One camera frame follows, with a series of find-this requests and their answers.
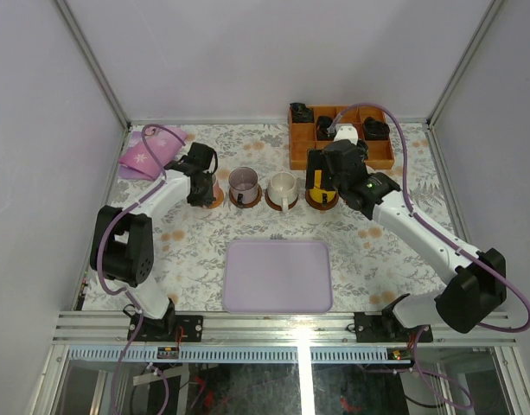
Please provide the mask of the pink mug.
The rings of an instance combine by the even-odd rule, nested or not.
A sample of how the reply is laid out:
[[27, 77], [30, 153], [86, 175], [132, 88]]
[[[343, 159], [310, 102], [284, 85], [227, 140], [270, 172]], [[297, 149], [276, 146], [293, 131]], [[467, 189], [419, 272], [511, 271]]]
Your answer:
[[214, 197], [214, 195], [218, 192], [219, 189], [221, 189], [221, 187], [220, 187], [220, 183], [216, 175], [212, 175], [212, 182], [213, 182], [213, 197]]

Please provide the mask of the yellow glass cup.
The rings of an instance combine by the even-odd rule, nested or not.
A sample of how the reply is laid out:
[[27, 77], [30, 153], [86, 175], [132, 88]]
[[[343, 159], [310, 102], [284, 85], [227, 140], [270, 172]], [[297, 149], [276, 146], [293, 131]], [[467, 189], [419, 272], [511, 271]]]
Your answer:
[[314, 201], [325, 204], [331, 201], [335, 195], [338, 195], [335, 191], [328, 191], [324, 188], [313, 188], [312, 190], [305, 190], [305, 194], [309, 194]]

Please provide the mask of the light wooden coaster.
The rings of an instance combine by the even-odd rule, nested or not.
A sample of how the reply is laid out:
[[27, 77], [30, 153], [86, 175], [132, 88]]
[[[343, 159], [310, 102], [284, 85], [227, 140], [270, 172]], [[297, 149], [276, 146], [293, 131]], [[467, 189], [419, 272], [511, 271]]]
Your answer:
[[219, 189], [218, 192], [214, 195], [214, 201], [206, 206], [207, 209], [217, 208], [224, 201], [224, 192]]

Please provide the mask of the purple mug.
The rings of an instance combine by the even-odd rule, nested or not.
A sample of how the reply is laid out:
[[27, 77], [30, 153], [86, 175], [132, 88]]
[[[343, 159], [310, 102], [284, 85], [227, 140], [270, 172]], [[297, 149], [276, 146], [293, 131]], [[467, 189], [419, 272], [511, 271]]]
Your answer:
[[232, 171], [228, 179], [233, 197], [244, 204], [255, 200], [258, 194], [257, 173], [249, 167], [239, 167]]

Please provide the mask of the cream white mug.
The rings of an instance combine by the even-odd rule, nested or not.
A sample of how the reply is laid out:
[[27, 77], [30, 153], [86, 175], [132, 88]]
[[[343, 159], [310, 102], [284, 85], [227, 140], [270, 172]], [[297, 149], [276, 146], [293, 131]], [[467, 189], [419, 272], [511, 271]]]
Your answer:
[[292, 173], [278, 172], [271, 177], [267, 190], [272, 201], [288, 212], [288, 205], [298, 198], [297, 180]]

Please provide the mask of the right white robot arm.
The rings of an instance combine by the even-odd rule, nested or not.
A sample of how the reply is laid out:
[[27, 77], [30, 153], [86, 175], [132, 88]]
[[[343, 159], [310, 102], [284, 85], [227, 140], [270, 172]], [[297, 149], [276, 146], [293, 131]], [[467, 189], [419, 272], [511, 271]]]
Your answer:
[[368, 172], [363, 151], [348, 139], [310, 150], [306, 187], [335, 191], [350, 208], [396, 234], [445, 285], [391, 303], [382, 319], [384, 335], [397, 342], [417, 326], [438, 322], [470, 332], [507, 299], [504, 257], [494, 248], [478, 250], [413, 207], [398, 183], [384, 173]]

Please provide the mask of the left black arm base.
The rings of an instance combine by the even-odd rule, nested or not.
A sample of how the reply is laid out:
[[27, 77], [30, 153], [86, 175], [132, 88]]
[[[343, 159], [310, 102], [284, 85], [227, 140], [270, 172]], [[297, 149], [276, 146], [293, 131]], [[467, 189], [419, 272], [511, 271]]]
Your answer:
[[161, 319], [144, 318], [141, 329], [134, 335], [139, 317], [134, 306], [128, 304], [123, 313], [130, 318], [128, 339], [136, 342], [201, 342], [204, 317], [201, 315], [177, 314], [175, 305], [169, 301], [165, 315]]

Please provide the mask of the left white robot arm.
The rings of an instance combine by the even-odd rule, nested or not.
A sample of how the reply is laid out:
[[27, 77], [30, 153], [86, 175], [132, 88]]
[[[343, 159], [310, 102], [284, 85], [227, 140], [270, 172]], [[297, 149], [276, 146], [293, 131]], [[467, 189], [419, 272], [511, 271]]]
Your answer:
[[154, 264], [153, 222], [175, 205], [208, 207], [215, 201], [213, 175], [218, 168], [214, 149], [194, 143], [178, 161], [164, 167], [128, 207], [103, 206], [97, 215], [90, 266], [109, 296], [124, 293], [135, 310], [149, 318], [147, 330], [158, 341], [171, 339], [177, 320], [173, 303], [151, 274]]

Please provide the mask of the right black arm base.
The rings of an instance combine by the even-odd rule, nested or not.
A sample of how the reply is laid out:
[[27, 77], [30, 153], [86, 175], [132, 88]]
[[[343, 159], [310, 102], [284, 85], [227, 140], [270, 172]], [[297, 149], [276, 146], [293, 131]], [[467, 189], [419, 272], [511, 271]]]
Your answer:
[[411, 329], [404, 327], [393, 314], [393, 308], [389, 304], [377, 313], [355, 312], [346, 330], [361, 343], [404, 342], [410, 345], [416, 341], [419, 326]]

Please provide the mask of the dark brown right saucer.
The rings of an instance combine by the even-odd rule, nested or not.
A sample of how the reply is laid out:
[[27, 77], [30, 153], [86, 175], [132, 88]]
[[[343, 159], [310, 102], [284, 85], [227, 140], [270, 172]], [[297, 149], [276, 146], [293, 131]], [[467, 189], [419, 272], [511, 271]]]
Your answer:
[[318, 203], [317, 201], [314, 201], [309, 194], [305, 195], [305, 200], [315, 210], [327, 211], [327, 210], [330, 210], [331, 208], [334, 208], [337, 205], [337, 203], [339, 201], [339, 195], [335, 195], [335, 197], [331, 201], [328, 201], [325, 204]]

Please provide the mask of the dark brown saucer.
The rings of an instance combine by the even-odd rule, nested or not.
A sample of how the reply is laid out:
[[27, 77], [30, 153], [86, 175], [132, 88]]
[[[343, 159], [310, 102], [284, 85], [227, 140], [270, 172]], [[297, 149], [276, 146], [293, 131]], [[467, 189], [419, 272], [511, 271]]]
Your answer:
[[255, 207], [256, 205], [259, 204], [259, 202], [261, 201], [262, 199], [262, 195], [263, 195], [263, 191], [262, 191], [262, 188], [260, 187], [260, 185], [258, 185], [258, 194], [257, 194], [257, 197], [255, 198], [254, 201], [250, 202], [250, 203], [247, 203], [247, 204], [244, 204], [242, 203], [241, 201], [238, 201], [236, 200], [234, 197], [233, 197], [233, 191], [231, 189], [229, 189], [228, 191], [228, 194], [229, 194], [229, 200], [230, 202], [237, 208], [253, 208]]
[[[273, 209], [273, 210], [276, 210], [276, 211], [279, 211], [279, 212], [283, 212], [283, 207], [274, 203], [272, 201], [272, 199], [270, 198], [270, 196], [268, 195], [268, 191], [265, 191], [265, 201], [267, 203], [267, 205]], [[297, 202], [298, 202], [298, 198], [296, 198], [292, 203], [290, 203], [288, 205], [288, 209], [289, 210], [292, 210], [296, 205], [297, 205]]]
[[309, 194], [305, 195], [305, 200], [315, 210], [327, 211], [327, 210], [330, 210], [331, 208], [334, 208], [337, 205], [337, 203], [339, 201], [339, 195], [335, 195], [335, 197], [331, 201], [328, 201], [325, 204], [318, 203], [317, 201], [314, 201]]

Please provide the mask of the black bundle far left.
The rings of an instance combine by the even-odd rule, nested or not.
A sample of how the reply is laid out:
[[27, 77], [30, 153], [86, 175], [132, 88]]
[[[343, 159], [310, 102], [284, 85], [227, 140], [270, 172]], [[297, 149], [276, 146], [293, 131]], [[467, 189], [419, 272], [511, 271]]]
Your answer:
[[314, 110], [304, 103], [290, 103], [291, 120], [294, 124], [313, 124]]

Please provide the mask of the black bundle right compartment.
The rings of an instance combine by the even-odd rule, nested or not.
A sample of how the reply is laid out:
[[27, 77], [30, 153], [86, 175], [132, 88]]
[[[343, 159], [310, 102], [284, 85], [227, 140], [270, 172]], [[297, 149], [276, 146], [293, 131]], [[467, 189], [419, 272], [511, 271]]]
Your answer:
[[384, 141], [389, 138], [390, 127], [383, 121], [367, 117], [362, 127], [366, 141]]

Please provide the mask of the orange compartment box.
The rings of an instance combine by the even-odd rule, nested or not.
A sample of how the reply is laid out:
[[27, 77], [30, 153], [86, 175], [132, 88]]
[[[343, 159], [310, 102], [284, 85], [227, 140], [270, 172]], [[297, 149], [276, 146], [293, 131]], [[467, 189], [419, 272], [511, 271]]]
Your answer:
[[[319, 119], [325, 124], [325, 117], [335, 117], [345, 110], [346, 106], [307, 105], [314, 110], [313, 124], [294, 124], [289, 110], [290, 133], [290, 166], [294, 170], [305, 170], [307, 167], [307, 153], [309, 150], [323, 150], [330, 140], [325, 140], [325, 128], [318, 127]], [[352, 124], [359, 133], [359, 139], [368, 147], [366, 164], [372, 169], [391, 169], [395, 163], [393, 147], [389, 138], [384, 141], [366, 141], [362, 124], [367, 117], [386, 122], [384, 112], [372, 106], [361, 106], [346, 112], [337, 124]]]

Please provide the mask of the dark brown middle saucer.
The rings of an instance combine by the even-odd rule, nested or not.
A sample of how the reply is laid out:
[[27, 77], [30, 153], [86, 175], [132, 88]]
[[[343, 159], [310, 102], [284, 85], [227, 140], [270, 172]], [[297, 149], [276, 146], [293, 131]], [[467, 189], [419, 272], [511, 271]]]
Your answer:
[[[279, 212], [283, 212], [283, 207], [274, 203], [272, 201], [272, 199], [270, 198], [270, 196], [268, 195], [268, 191], [265, 191], [265, 201], [267, 203], [267, 205], [273, 209], [273, 210], [276, 210], [276, 211], [279, 211]], [[296, 198], [292, 203], [290, 203], [288, 205], [288, 209], [289, 210], [292, 210], [296, 205], [297, 205], [297, 202], [298, 202], [298, 198]]]

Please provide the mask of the pink folded cloth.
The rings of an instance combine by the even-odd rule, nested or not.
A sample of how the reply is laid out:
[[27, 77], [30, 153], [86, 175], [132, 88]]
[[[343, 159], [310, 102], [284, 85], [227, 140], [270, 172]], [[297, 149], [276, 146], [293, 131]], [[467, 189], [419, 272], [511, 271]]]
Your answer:
[[[149, 127], [145, 135], [147, 144], [162, 166], [177, 156], [188, 138], [188, 133], [180, 128], [167, 125], [166, 129], [173, 131], [173, 134], [161, 128]], [[134, 131], [131, 139], [133, 145], [118, 161], [119, 177], [125, 180], [155, 181], [161, 175], [161, 169], [147, 151], [141, 132]]]

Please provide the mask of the dark brown left saucer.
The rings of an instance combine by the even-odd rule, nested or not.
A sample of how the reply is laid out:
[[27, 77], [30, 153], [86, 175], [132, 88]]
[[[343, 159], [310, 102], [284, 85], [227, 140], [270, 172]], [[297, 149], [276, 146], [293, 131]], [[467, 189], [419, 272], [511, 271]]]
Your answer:
[[250, 202], [250, 203], [247, 203], [247, 204], [244, 204], [242, 203], [241, 201], [238, 201], [236, 200], [234, 197], [233, 197], [233, 191], [231, 189], [229, 189], [228, 191], [228, 194], [229, 194], [229, 200], [230, 202], [237, 208], [253, 208], [255, 207], [256, 205], [259, 204], [259, 202], [261, 201], [262, 199], [262, 195], [263, 195], [263, 191], [262, 191], [262, 188], [260, 187], [260, 185], [258, 185], [258, 194], [257, 194], [257, 197], [255, 198], [254, 201]]

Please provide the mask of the lilac plastic tray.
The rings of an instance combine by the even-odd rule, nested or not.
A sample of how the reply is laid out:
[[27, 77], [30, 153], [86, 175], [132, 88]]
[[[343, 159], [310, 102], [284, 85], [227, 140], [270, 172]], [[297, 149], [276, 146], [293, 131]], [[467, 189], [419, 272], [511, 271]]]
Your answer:
[[231, 314], [323, 314], [333, 306], [328, 245], [320, 240], [239, 239], [227, 248], [223, 309]]

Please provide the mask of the aluminium front rail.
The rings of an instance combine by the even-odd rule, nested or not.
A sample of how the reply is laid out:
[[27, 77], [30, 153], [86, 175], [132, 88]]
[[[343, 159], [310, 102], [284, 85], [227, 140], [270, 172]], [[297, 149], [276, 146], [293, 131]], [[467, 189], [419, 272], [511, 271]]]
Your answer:
[[[203, 317], [201, 345], [208, 346], [293, 346], [302, 340], [318, 347], [366, 346], [367, 332], [353, 326], [352, 313], [325, 315], [263, 316], [226, 312], [198, 313]], [[130, 320], [121, 311], [62, 311], [53, 334], [53, 344], [123, 345]], [[518, 336], [485, 328], [460, 334], [442, 323], [430, 328], [432, 342], [426, 347], [512, 347]]]

